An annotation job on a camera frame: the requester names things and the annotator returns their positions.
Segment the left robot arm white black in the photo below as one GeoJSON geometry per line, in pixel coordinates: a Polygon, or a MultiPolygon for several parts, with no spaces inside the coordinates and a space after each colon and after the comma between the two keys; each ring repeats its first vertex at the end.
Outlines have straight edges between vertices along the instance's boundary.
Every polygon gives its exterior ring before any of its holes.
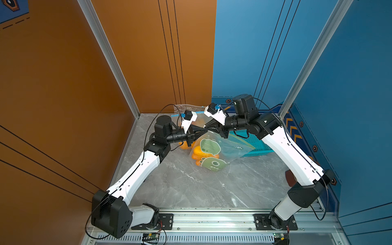
{"type": "Polygon", "coordinates": [[[148,175],[171,151],[171,144],[191,146],[207,132],[207,129],[192,124],[197,116],[195,112],[185,111],[181,126],[168,115],[157,116],[155,123],[150,124],[154,132],[145,137],[143,152],[134,165],[106,191],[99,190],[94,194],[87,222],[115,238],[121,238],[130,228],[139,225],[156,228],[159,208],[147,203],[136,207],[129,205],[148,175]]]}

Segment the blue zipper clear bag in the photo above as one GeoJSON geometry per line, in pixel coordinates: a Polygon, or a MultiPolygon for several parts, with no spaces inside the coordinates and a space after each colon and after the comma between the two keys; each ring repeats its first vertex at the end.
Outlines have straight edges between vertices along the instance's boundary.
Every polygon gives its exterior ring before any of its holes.
{"type": "MultiPolygon", "coordinates": [[[[196,112],[197,114],[197,120],[192,122],[192,125],[196,125],[198,127],[203,128],[206,123],[208,123],[210,120],[212,120],[212,117],[208,117],[204,114],[203,111],[196,112]]],[[[179,114],[174,114],[170,116],[172,121],[179,127],[181,128],[181,119],[179,118],[179,114]]]]}

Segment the aluminium corner post left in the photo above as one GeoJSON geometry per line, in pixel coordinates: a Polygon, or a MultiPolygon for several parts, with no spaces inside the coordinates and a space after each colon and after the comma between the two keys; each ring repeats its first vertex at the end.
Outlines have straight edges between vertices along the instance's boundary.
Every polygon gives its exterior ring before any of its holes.
{"type": "Polygon", "coordinates": [[[118,83],[118,86],[136,119],[140,118],[140,111],[136,105],[134,97],[130,91],[129,85],[126,78],[120,68],[120,65],[116,59],[115,53],[111,47],[109,39],[104,31],[98,14],[90,0],[77,0],[99,46],[100,49],[118,83]]]}

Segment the aluminium corner post right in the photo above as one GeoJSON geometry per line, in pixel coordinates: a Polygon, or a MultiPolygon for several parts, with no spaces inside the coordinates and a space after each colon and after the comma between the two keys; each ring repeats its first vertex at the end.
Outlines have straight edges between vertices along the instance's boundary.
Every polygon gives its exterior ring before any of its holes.
{"type": "Polygon", "coordinates": [[[337,1],[333,11],[331,12],[326,24],[324,25],[319,37],[317,38],[307,60],[300,70],[295,82],[293,83],[284,103],[279,110],[278,116],[284,119],[290,107],[298,96],[300,90],[307,81],[309,75],[317,64],[319,58],[324,52],[326,46],[335,34],[337,28],[345,17],[347,11],[352,5],[353,0],[339,0],[337,1]]]}

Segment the right circuit board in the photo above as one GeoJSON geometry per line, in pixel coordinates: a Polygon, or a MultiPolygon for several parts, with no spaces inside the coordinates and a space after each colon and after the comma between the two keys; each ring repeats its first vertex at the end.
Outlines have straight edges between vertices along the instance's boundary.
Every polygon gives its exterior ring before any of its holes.
{"type": "Polygon", "coordinates": [[[272,245],[289,245],[290,236],[288,233],[277,233],[272,245]]]}

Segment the green printed zip bag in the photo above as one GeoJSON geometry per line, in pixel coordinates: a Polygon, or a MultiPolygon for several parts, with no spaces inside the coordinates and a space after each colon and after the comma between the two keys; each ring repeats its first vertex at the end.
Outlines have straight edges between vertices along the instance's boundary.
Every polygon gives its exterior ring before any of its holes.
{"type": "Polygon", "coordinates": [[[194,144],[194,147],[200,146],[205,156],[216,156],[217,158],[207,158],[203,161],[202,166],[210,171],[220,171],[227,167],[230,163],[249,153],[254,148],[246,142],[239,140],[231,135],[228,138],[222,138],[219,134],[207,132],[201,136],[194,144]]]}

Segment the brown wedge stand clear plate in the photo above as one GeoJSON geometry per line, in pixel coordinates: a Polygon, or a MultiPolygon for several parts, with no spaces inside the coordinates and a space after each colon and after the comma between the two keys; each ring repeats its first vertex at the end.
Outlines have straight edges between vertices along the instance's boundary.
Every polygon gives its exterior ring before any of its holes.
{"type": "Polygon", "coordinates": [[[297,183],[296,177],[291,170],[285,172],[285,177],[290,187],[293,187],[297,183]]]}

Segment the teal plastic basket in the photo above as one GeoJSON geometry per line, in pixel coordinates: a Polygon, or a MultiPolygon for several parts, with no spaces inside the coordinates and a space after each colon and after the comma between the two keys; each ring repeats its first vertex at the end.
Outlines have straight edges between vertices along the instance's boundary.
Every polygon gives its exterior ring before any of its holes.
{"type": "Polygon", "coordinates": [[[254,148],[249,153],[243,155],[243,157],[263,156],[273,152],[273,150],[268,145],[266,145],[263,141],[259,140],[255,135],[249,134],[249,137],[246,138],[246,130],[230,132],[230,135],[233,137],[237,137],[239,140],[246,142],[248,145],[251,145],[254,148]]]}

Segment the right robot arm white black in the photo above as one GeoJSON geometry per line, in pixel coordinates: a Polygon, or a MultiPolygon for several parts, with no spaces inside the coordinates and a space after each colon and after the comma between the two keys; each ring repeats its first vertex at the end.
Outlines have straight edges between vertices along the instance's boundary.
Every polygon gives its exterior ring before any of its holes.
{"type": "Polygon", "coordinates": [[[295,213],[311,207],[322,193],[328,191],[328,184],[335,175],[332,170],[324,170],[304,153],[289,137],[283,121],[276,114],[259,113],[255,100],[248,94],[234,97],[233,116],[229,116],[221,106],[211,103],[204,110],[205,115],[212,117],[205,128],[223,138],[228,138],[229,132],[246,130],[268,145],[294,174],[296,184],[267,218],[272,229],[285,230],[295,213]]]}

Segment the small yellow mango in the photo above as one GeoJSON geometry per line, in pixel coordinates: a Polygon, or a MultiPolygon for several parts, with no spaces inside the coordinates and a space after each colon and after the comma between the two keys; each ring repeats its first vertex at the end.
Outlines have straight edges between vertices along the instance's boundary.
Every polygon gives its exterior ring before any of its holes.
{"type": "Polygon", "coordinates": [[[193,154],[195,154],[195,155],[197,155],[197,156],[201,156],[201,157],[203,157],[203,156],[206,155],[206,153],[204,153],[204,152],[202,151],[202,149],[201,149],[200,146],[194,147],[194,149],[193,149],[193,154]]]}

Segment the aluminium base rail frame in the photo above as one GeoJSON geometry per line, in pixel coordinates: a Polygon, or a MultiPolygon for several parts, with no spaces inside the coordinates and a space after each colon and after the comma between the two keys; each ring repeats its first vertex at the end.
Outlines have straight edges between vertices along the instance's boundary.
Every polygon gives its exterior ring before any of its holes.
{"type": "Polygon", "coordinates": [[[257,221],[267,212],[265,209],[166,208],[160,212],[173,216],[170,229],[129,229],[115,238],[89,228],[91,236],[84,237],[82,244],[142,245],[143,233],[160,233],[158,245],[272,245],[277,233],[288,233],[290,245],[350,244],[333,213],[319,221],[312,211],[302,210],[285,231],[272,230],[257,221]]]}

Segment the clear zip-top bag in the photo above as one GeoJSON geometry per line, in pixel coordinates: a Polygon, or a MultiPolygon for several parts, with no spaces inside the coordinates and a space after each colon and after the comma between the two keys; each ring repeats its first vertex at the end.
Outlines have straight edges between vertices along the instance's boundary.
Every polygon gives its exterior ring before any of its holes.
{"type": "Polygon", "coordinates": [[[194,111],[194,112],[199,112],[199,111],[205,110],[205,106],[195,106],[195,105],[189,105],[189,104],[178,104],[178,105],[174,105],[173,108],[174,108],[175,114],[184,113],[185,110],[194,111]]]}

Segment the orange mango small wrinkled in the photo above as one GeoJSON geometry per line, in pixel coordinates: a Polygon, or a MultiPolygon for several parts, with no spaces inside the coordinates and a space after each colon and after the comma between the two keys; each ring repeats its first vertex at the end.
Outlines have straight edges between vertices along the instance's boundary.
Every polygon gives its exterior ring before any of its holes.
{"type": "Polygon", "coordinates": [[[199,155],[196,155],[196,154],[192,154],[192,159],[195,160],[195,164],[197,166],[202,166],[203,161],[206,160],[207,158],[217,158],[217,159],[219,159],[219,155],[216,155],[216,156],[205,156],[204,157],[204,156],[199,156],[199,155]]]}

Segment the green circuit board left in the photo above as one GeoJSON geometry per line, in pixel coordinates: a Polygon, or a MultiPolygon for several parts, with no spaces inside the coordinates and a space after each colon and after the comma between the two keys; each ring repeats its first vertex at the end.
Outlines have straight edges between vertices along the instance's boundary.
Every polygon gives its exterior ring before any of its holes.
{"type": "Polygon", "coordinates": [[[142,245],[157,245],[160,240],[160,233],[143,233],[141,238],[142,245]]]}

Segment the aluminium corner post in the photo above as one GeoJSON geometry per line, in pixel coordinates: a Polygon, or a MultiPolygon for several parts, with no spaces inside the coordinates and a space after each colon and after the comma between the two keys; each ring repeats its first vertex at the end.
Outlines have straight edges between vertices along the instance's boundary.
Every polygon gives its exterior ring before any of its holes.
{"type": "Polygon", "coordinates": [[[77,0],[99,46],[100,49],[118,83],[118,86],[136,119],[140,118],[140,111],[136,105],[134,97],[130,91],[129,85],[126,78],[120,68],[120,65],[116,59],[115,53],[111,47],[109,39],[104,31],[98,14],[90,0],[77,0]]]}
{"type": "Polygon", "coordinates": [[[333,11],[331,12],[326,24],[324,25],[319,37],[317,38],[307,60],[300,70],[295,82],[293,83],[284,103],[279,110],[278,116],[284,119],[290,107],[298,96],[300,90],[307,81],[309,75],[317,64],[319,58],[324,52],[326,46],[335,34],[337,28],[345,17],[347,11],[352,5],[353,0],[339,0],[337,1],[333,11]]]}

